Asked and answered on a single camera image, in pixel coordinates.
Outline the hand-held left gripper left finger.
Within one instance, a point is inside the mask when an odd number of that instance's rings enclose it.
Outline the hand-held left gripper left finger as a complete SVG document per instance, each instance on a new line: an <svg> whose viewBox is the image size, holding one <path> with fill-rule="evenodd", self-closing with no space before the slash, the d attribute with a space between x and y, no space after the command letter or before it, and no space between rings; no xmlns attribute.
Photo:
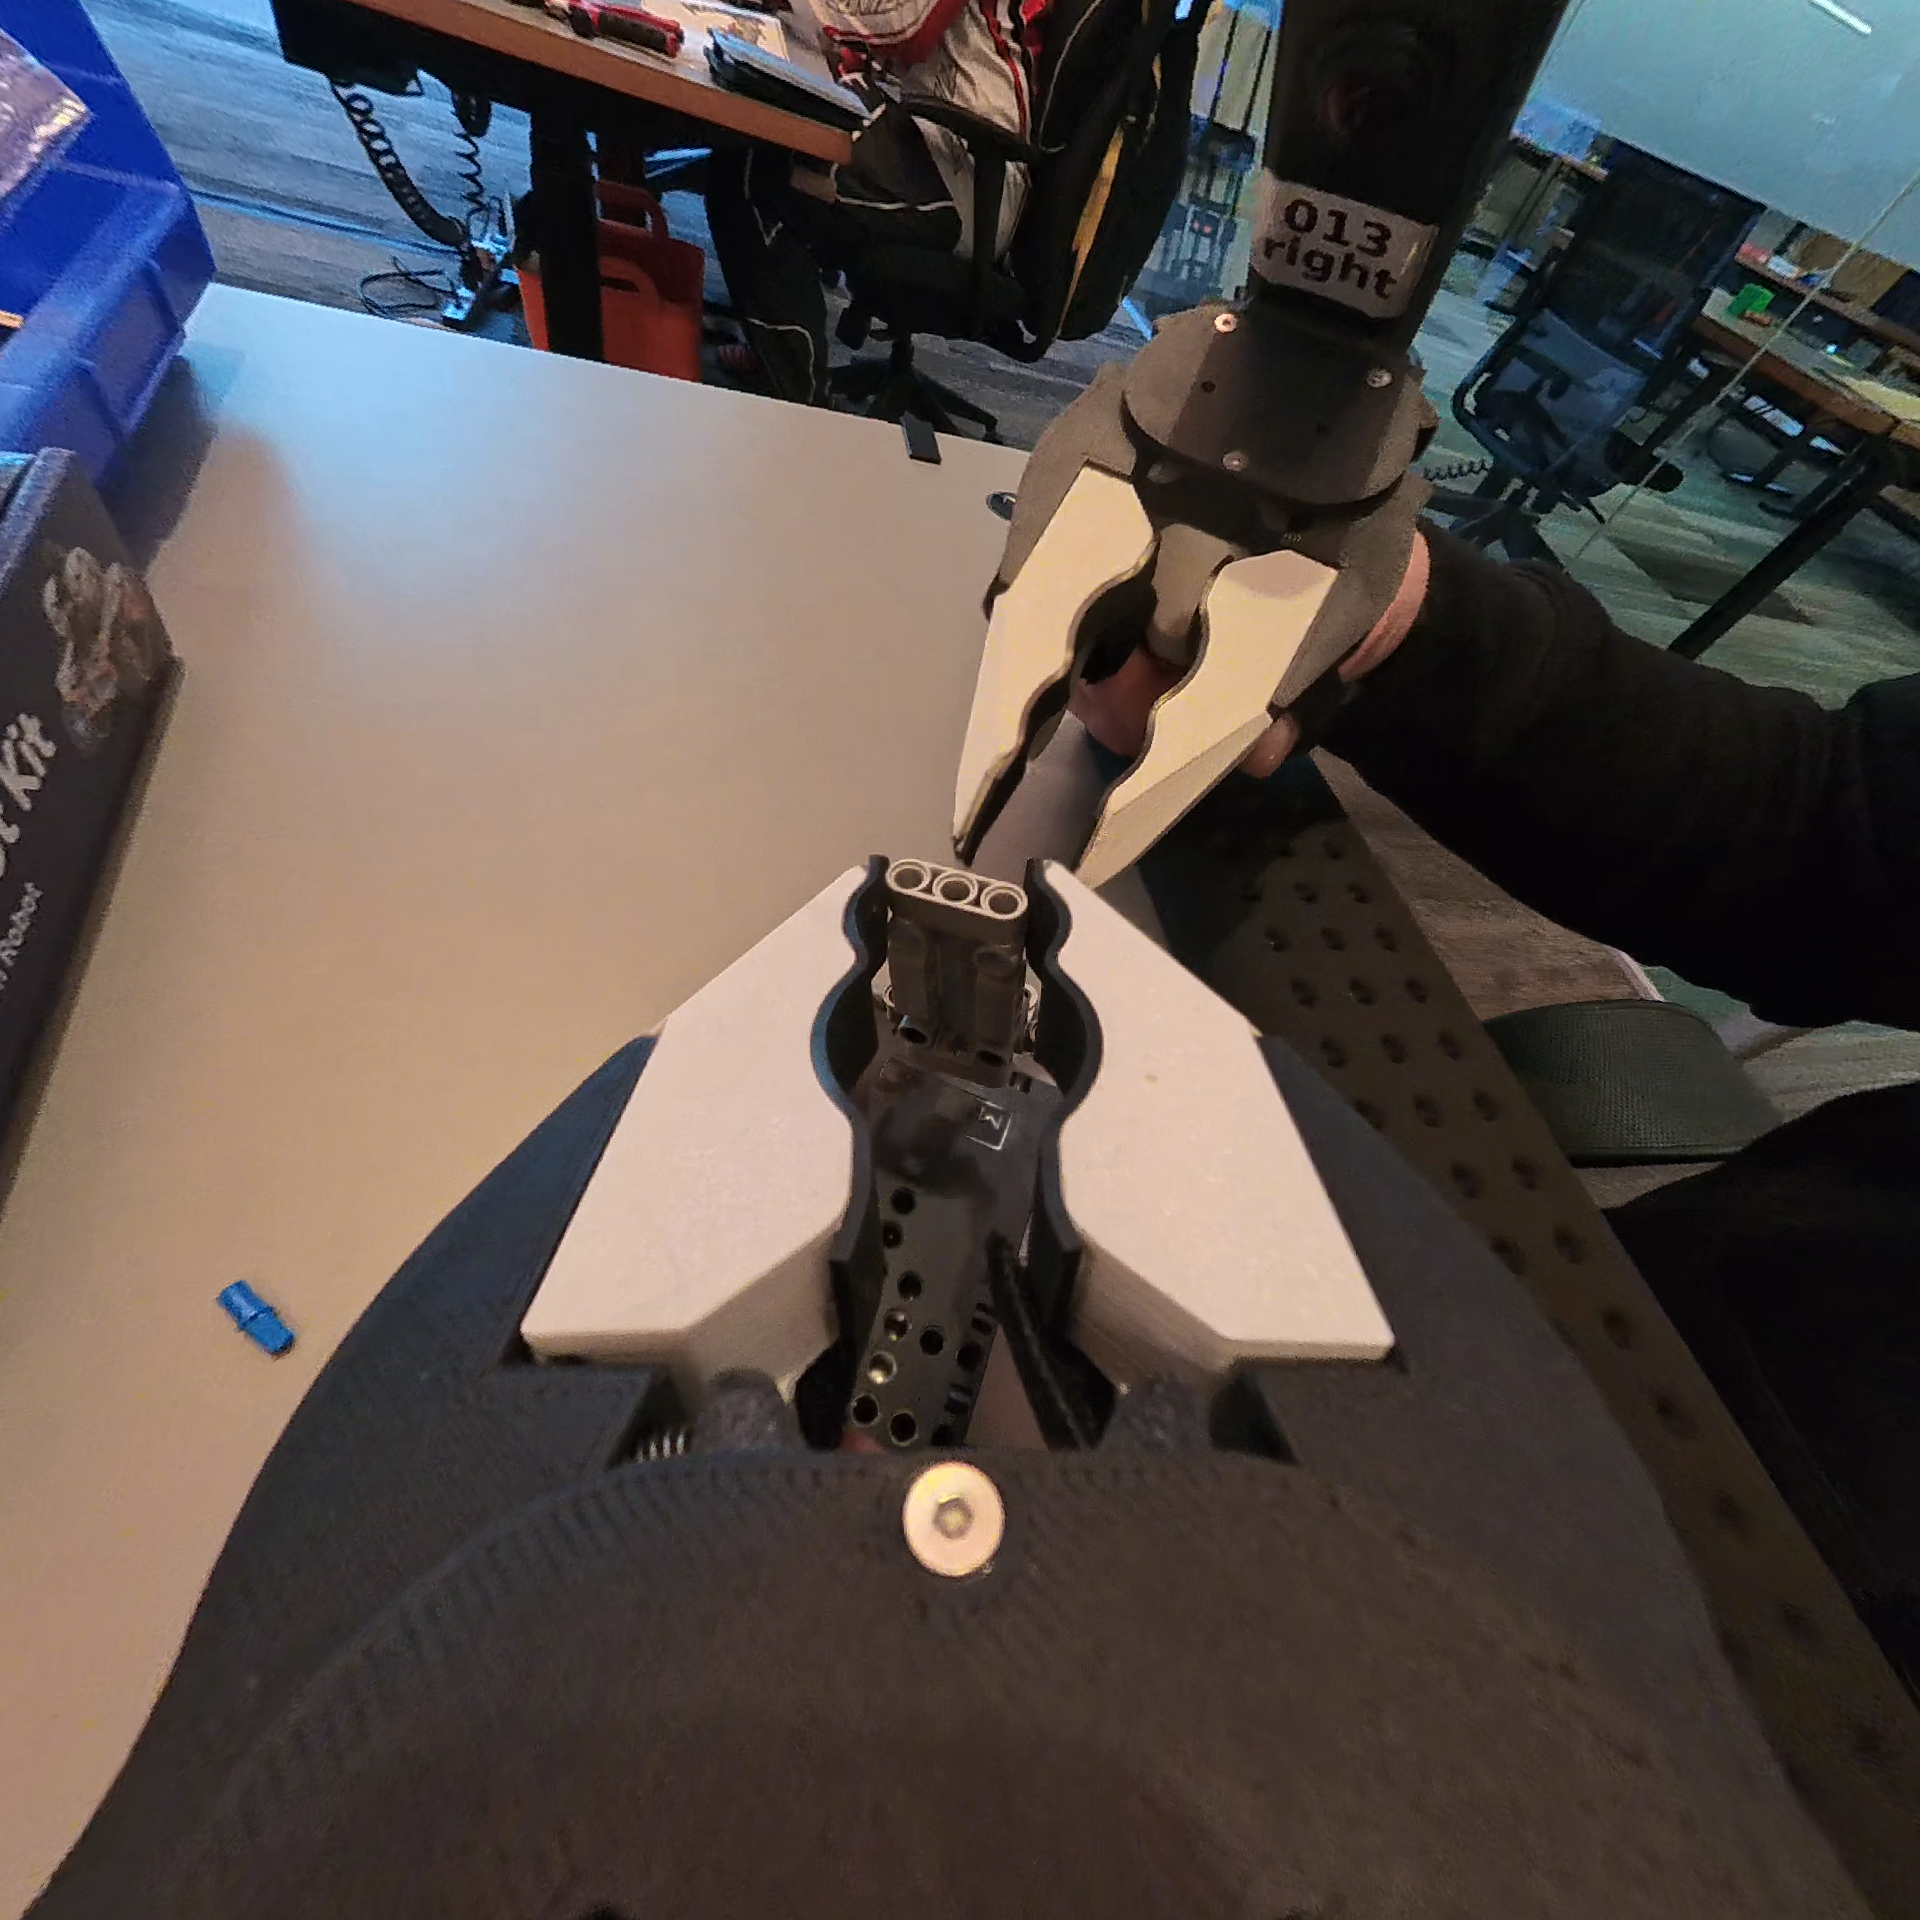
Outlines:
<svg viewBox="0 0 1920 1920"><path fill-rule="evenodd" d="M855 1139L815 1026L855 968L870 876L838 873L659 1026L522 1316L538 1361L655 1365L695 1411L737 1375L791 1401L830 1351Z"/></svg>

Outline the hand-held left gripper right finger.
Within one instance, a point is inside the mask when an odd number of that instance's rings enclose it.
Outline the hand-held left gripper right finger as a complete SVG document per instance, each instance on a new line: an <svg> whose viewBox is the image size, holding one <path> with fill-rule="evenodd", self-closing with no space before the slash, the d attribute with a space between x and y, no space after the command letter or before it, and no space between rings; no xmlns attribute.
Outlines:
<svg viewBox="0 0 1920 1920"><path fill-rule="evenodd" d="M1069 1337L1120 1393L1213 1385L1254 1361L1395 1346L1254 1025L1056 861L1064 971L1098 1025L1064 1123L1087 1257Z"/></svg>

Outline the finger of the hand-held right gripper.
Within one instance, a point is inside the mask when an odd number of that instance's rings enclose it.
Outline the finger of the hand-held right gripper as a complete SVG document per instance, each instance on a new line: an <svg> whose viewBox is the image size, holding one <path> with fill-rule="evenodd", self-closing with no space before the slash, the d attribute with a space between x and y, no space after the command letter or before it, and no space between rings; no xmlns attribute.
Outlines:
<svg viewBox="0 0 1920 1920"><path fill-rule="evenodd" d="M993 602L952 820L957 858L977 873L1022 871L1022 856L987 856L990 835L1006 825L1075 669L1115 605L1137 596L1157 547L1137 484L1087 467Z"/></svg>
<svg viewBox="0 0 1920 1920"><path fill-rule="evenodd" d="M1255 748L1336 583L1333 567L1295 551L1214 576L1195 660L1151 711L1144 748L1104 799L1075 866L1087 887L1137 865Z"/></svg>

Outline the black perforated hub box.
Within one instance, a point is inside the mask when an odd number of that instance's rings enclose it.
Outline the black perforated hub box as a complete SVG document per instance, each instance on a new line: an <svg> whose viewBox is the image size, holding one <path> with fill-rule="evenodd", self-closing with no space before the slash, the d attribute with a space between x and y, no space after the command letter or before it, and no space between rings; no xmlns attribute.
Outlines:
<svg viewBox="0 0 1920 1920"><path fill-rule="evenodd" d="M1018 1057L984 1089L889 1039L859 1082L881 1203L881 1296L849 1426L885 1455L965 1444L997 1345L990 1242L1022 1249L1055 1079Z"/></svg>

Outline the grey panel assembly with connectors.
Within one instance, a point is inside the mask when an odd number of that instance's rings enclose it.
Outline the grey panel assembly with connectors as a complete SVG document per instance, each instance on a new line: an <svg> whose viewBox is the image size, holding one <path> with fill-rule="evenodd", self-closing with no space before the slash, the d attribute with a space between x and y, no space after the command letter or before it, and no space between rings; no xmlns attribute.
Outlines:
<svg viewBox="0 0 1920 1920"><path fill-rule="evenodd" d="M923 858L885 871L887 1007L905 1051L979 1089L1005 1089L1029 1026L1019 883Z"/></svg>

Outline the person's right forearm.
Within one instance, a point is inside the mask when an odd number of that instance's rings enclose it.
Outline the person's right forearm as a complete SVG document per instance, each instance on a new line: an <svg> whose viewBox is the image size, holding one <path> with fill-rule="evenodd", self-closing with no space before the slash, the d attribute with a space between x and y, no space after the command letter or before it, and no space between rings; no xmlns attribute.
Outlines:
<svg viewBox="0 0 1920 1920"><path fill-rule="evenodd" d="M1623 634L1425 528L1430 585L1327 748L1534 913L1776 1025L1919 1026L1919 681L1843 709Z"/></svg>

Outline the person's right hand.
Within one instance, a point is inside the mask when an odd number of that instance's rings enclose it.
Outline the person's right hand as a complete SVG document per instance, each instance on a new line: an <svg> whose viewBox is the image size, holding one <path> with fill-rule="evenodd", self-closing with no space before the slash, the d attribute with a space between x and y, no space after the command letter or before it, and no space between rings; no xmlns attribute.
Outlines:
<svg viewBox="0 0 1920 1920"><path fill-rule="evenodd" d="M1261 741L1242 757L1239 771L1249 778L1272 778L1287 757L1318 744L1333 719L1351 699L1351 689L1377 672L1402 648L1410 634L1432 581L1432 554L1425 528L1410 543L1408 563L1395 600L1384 608L1375 628L1351 648L1350 655L1320 679L1301 701L1278 709Z"/></svg>

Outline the black and yellow chair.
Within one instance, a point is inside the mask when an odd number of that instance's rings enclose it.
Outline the black and yellow chair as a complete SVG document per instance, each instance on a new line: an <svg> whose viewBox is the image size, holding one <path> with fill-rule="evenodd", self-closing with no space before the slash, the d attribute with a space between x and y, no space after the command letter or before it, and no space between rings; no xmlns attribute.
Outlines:
<svg viewBox="0 0 1920 1920"><path fill-rule="evenodd" d="M889 356L832 368L832 399L946 434L970 421L999 442L993 413L918 370L915 340L987 346L1032 367L1113 320L1184 181L1208 13L1176 3L1056 5L1029 140L961 106L903 97L905 112L957 133L971 155L979 248L971 258L929 248L853 256L838 338L862 348L881 329Z"/></svg>

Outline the black mesh office chair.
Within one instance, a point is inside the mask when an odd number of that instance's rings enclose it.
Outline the black mesh office chair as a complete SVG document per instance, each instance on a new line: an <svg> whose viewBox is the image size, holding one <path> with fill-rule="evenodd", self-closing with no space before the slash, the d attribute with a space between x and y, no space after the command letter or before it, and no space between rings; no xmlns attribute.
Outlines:
<svg viewBox="0 0 1920 1920"><path fill-rule="evenodd" d="M1435 491L1432 515L1467 545L1547 560L1547 515L1595 513L1617 487L1675 491L1685 472L1665 445L1723 385L1702 385L1643 442L1626 421L1690 368L1694 320L1760 216L1728 186L1618 148L1570 241L1456 388L1454 421L1494 467L1472 495Z"/></svg>

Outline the dark green chair seat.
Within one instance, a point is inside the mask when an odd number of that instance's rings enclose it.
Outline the dark green chair seat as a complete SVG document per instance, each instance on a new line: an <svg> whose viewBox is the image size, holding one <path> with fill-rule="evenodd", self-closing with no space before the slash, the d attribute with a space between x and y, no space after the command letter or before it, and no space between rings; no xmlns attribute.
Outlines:
<svg viewBox="0 0 1920 1920"><path fill-rule="evenodd" d="M1575 1169L1728 1162L1781 1124L1704 1015L1589 999L1483 1025Z"/></svg>

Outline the orange bag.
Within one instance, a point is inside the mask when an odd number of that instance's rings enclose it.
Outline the orange bag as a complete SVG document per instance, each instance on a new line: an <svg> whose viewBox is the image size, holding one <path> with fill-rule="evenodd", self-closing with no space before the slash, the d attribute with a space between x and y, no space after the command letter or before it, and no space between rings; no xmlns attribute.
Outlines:
<svg viewBox="0 0 1920 1920"><path fill-rule="evenodd" d="M597 248L608 364L699 385L704 251L678 237L646 186L597 183Z"/></svg>

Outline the brown-edged work desk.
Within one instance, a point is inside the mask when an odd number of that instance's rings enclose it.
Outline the brown-edged work desk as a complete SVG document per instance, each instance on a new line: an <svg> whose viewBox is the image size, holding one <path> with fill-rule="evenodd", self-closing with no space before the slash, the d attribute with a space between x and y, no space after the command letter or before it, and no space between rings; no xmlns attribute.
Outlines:
<svg viewBox="0 0 1920 1920"><path fill-rule="evenodd" d="M453 91L530 115L536 241L552 353L605 359L593 145L648 153L672 143L760 143L842 163L850 133L720 87L690 59L578 36L541 5L274 5L282 50L351 85L408 87L430 73Z"/></svg>

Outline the dark blue robot kit box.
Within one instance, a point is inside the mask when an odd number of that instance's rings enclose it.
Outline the dark blue robot kit box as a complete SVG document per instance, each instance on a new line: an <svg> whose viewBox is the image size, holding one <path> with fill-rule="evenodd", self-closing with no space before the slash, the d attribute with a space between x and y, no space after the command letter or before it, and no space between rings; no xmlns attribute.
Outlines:
<svg viewBox="0 0 1920 1920"><path fill-rule="evenodd" d="M3 1117L56 1012L177 650L80 458L3 460Z"/></svg>

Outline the blue tagged parts bin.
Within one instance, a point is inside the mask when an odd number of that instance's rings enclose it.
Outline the blue tagged parts bin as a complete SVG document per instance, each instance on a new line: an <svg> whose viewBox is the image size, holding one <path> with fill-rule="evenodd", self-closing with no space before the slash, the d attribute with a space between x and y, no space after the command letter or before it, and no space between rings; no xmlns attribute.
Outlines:
<svg viewBox="0 0 1920 1920"><path fill-rule="evenodd" d="M201 218L80 3L5 3L5 35L87 109L5 194L3 443L104 480L213 281Z"/></svg>

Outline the pile of clear plastic bags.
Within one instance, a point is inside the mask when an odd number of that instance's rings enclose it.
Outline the pile of clear plastic bags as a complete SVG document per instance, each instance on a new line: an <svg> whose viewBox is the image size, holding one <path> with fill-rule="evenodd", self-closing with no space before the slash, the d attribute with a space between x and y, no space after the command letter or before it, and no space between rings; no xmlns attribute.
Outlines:
<svg viewBox="0 0 1920 1920"><path fill-rule="evenodd" d="M0 197L29 189L90 127L90 107L15 36L3 32Z"/></svg>

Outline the red-handled tool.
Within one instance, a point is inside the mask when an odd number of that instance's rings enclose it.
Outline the red-handled tool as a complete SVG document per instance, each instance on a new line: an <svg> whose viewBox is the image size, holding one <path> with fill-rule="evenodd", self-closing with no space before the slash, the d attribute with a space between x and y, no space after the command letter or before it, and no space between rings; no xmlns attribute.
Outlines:
<svg viewBox="0 0 1920 1920"><path fill-rule="evenodd" d="M685 28L638 5L622 3L543 3L543 11L590 42L617 42L666 59L680 59Z"/></svg>

